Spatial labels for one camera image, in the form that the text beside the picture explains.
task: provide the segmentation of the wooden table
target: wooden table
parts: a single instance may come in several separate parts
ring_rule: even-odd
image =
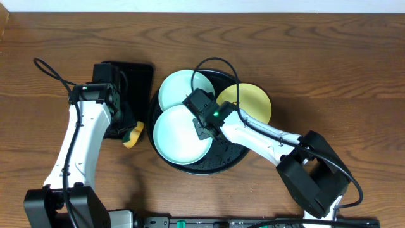
[[[0,48],[0,227],[29,226],[25,193],[42,187],[68,123],[65,89],[34,56],[77,83],[104,60],[151,63],[153,93],[172,72],[221,56],[271,96],[272,125],[321,133],[349,167],[364,201],[343,216],[405,225],[405,15],[12,13]],[[107,209],[141,215],[303,214],[257,154],[196,176],[167,165],[147,136],[132,149],[103,141],[96,188]],[[350,185],[343,203],[357,197]]]

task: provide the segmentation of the yellow plate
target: yellow plate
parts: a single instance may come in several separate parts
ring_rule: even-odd
[[[259,87],[246,83],[239,84],[239,90],[240,108],[256,120],[268,124],[271,117],[271,103],[267,94]],[[236,105],[236,85],[226,88],[216,99],[219,105],[225,101]]]

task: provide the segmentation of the yellow sponge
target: yellow sponge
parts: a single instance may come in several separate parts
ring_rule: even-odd
[[[122,138],[122,143],[127,148],[131,148],[132,146],[137,143],[138,138],[142,130],[144,129],[145,124],[141,121],[137,122],[137,126],[133,129],[130,129],[125,133],[124,137]]]

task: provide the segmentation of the black tray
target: black tray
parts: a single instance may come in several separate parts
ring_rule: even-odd
[[[235,84],[235,78],[227,73],[208,69],[199,70],[199,72],[206,76],[209,81],[211,81],[216,96],[218,96],[227,87]],[[190,174],[217,174],[236,165],[241,161],[241,159],[243,159],[243,157],[246,156],[247,152],[249,152],[249,149],[238,144],[213,141],[207,154],[195,163],[188,165],[177,165],[165,160],[156,150],[153,141],[154,124],[158,120],[158,117],[163,113],[159,106],[158,94],[159,91],[156,91],[156,94],[153,96],[149,106],[150,109],[147,114],[146,124],[147,135],[156,153],[173,168]]]

